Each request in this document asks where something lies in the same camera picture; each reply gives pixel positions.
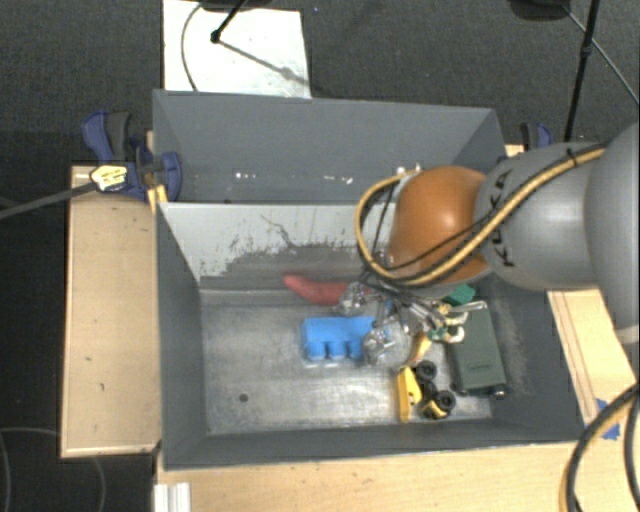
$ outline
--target yellow cable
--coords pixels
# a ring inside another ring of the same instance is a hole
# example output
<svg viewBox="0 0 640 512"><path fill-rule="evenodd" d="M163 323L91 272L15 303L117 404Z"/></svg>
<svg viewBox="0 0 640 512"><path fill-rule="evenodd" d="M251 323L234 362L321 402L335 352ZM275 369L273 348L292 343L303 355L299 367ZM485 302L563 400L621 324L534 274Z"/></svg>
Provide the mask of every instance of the yellow cable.
<svg viewBox="0 0 640 512"><path fill-rule="evenodd" d="M431 281L435 281L436 279L442 277L444 274L453 270L461 261L467 258L476 248L487 239L487 237L495 230L507 216L509 216L523 201L525 201L536 189L540 188L545 183L551 181L552 179L560 176L561 174L567 172L570 169L578 165L585 164L597 158L600 158L604 153L604 149L594 149L582 155L576 156L575 158L571 158L566 162L555 165L550 169L540 173L533 179L524 183L524 186L518 190L514 196L507 201L500 210L498 210L495 216L467 243L465 243L460 250L456 252L451 258L442 264L438 265L435 269L428 272L424 276L420 276L418 278L403 281L404 285L408 286L420 286L425 285ZM419 170L410 171L407 173L400 174L398 176L393 176L392 178L388 178L386 180L380 181L376 183L373 187L367 190L358 206L356 207L356 216L355 216L355 230L356 230L356 242L358 244L358 248L362 254L364 260L370 265L370 267L376 272L376 274L385 277L391 281L398 281L399 278L382 265L377 263L371 252L366 246L364 241L364 237L362 236L362 230L360 229L360 217L362 215L362 210L364 209L364 205L366 204L371 197L378 192L379 190L400 181L406 177L413 176L421 172Z"/></svg>

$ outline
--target wooden board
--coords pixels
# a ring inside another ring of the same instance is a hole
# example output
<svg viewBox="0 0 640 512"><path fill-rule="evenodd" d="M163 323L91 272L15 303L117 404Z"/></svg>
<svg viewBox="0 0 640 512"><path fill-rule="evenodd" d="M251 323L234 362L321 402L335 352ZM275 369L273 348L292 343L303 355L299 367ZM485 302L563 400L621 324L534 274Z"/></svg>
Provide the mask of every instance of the wooden board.
<svg viewBox="0 0 640 512"><path fill-rule="evenodd" d="M72 186L90 168L72 170ZM148 205L71 201L61 455L150 451L160 439L153 222Z"/></svg>

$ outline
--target black floor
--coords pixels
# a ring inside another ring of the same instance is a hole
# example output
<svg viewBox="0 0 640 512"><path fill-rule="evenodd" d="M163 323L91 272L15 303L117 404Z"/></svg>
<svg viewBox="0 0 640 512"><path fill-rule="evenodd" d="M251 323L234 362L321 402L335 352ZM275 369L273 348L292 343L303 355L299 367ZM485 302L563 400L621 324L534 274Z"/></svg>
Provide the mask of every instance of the black floor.
<svg viewBox="0 0 640 512"><path fill-rule="evenodd" d="M522 121L562 136L582 34L561 11L515 0L271 5L304 9L315 96L487 106L507 142L519 142ZM588 5L571 2L583 22ZM596 38L637 93L640 3L602 2ZM72 162L91 157L82 119L126 109L142 131L151 127L151 90L161 86L161 0L0 0L0 197L22 202L63 189ZM604 141L637 118L594 53L575 137ZM64 206L0 221L0 428L59 427L64 279ZM61 463L44 434L6 433L4 441L12 511L98 509L90 461ZM149 457L102 464L105 510L149 509ZM0 469L2 507L6 477Z"/></svg>

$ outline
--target small gray device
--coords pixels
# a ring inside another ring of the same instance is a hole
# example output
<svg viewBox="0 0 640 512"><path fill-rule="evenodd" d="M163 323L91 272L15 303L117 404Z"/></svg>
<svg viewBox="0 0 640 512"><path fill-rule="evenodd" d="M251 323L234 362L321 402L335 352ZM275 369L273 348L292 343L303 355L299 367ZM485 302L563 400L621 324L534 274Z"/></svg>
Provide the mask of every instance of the small gray device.
<svg viewBox="0 0 640 512"><path fill-rule="evenodd" d="M503 397L507 378L489 310L471 312L464 330L464 341L448 347L455 391Z"/></svg>

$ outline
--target blue toy block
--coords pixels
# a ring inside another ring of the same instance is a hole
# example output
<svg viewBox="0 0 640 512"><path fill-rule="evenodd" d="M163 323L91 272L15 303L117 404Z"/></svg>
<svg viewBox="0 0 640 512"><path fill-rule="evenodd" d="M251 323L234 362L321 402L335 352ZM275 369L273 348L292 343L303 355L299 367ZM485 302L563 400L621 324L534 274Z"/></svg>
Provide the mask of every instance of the blue toy block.
<svg viewBox="0 0 640 512"><path fill-rule="evenodd" d="M312 361L362 359L362 338L374 321L372 316L306 318L301 327L306 356Z"/></svg>

